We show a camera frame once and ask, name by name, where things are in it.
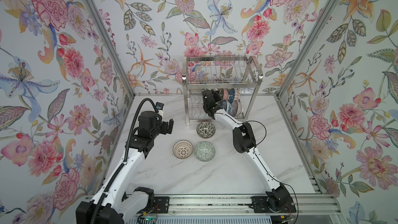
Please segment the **purple striped bowl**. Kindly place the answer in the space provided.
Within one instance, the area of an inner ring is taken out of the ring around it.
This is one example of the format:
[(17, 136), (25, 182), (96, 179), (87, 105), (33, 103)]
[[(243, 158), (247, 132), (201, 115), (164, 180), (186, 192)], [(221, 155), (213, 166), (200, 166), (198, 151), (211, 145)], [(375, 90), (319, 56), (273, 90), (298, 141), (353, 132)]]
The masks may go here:
[(231, 115), (236, 117), (239, 116), (242, 112), (243, 112), (243, 107), (240, 100), (233, 101)]

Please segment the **light blue floral bowl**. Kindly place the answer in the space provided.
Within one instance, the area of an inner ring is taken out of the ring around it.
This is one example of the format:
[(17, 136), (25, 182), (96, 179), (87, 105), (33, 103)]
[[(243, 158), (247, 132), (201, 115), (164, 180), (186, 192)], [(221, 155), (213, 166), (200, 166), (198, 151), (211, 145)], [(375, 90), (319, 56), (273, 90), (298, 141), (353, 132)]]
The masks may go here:
[(229, 101), (226, 101), (226, 112), (231, 115), (231, 113), (233, 112), (233, 107), (232, 104)]

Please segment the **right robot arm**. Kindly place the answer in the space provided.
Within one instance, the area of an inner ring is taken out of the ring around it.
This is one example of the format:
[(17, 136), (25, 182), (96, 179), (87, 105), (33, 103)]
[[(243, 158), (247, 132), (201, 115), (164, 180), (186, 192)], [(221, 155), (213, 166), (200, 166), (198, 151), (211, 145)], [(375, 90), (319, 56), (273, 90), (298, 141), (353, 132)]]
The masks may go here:
[(265, 186), (265, 200), (254, 202), (254, 208), (265, 205), (265, 212), (299, 213), (297, 196), (293, 187), (277, 179), (258, 151), (258, 143), (251, 123), (258, 121), (239, 121), (231, 116), (222, 106), (222, 98), (217, 90), (202, 91), (203, 109), (208, 117), (223, 124), (232, 131), (232, 142), (235, 150), (245, 155), (257, 170)]

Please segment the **blue triangle pattern bowl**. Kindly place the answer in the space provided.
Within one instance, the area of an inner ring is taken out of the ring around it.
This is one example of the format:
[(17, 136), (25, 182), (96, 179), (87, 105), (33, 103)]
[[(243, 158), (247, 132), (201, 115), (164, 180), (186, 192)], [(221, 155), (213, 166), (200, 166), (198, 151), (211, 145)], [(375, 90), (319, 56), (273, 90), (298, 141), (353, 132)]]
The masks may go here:
[(230, 104), (232, 104), (235, 101), (235, 95), (236, 95), (235, 89), (232, 88), (228, 91), (228, 102)]

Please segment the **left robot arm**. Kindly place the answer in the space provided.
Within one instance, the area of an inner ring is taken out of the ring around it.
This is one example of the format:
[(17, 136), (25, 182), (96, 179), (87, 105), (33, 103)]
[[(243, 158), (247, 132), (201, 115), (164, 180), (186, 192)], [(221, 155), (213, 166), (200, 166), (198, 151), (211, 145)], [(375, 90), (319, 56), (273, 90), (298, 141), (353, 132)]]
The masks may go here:
[(144, 111), (137, 119), (138, 127), (131, 129), (123, 157), (112, 176), (89, 202), (78, 205), (78, 224), (126, 224), (136, 214), (153, 209), (152, 189), (138, 187), (131, 195), (126, 190), (135, 171), (154, 147), (155, 138), (170, 134), (174, 121), (163, 121), (162, 110)]

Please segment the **white lattice bowl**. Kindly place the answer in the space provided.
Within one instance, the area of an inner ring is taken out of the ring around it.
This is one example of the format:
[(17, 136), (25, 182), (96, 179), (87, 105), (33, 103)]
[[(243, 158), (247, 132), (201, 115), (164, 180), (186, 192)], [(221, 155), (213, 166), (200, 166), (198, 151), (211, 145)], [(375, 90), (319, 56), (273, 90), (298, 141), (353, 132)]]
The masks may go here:
[(180, 140), (173, 146), (173, 154), (178, 159), (186, 159), (193, 153), (193, 145), (187, 140)]

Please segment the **dark navy petal bowl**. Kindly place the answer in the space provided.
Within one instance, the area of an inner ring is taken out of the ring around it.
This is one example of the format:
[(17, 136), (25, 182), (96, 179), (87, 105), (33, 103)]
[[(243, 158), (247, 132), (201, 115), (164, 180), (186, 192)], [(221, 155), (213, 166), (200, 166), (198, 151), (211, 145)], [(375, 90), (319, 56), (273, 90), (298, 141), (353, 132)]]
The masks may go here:
[(226, 100), (221, 101), (220, 103), (220, 107), (225, 110), (226, 112), (228, 112), (229, 107), (230, 107), (230, 103)]

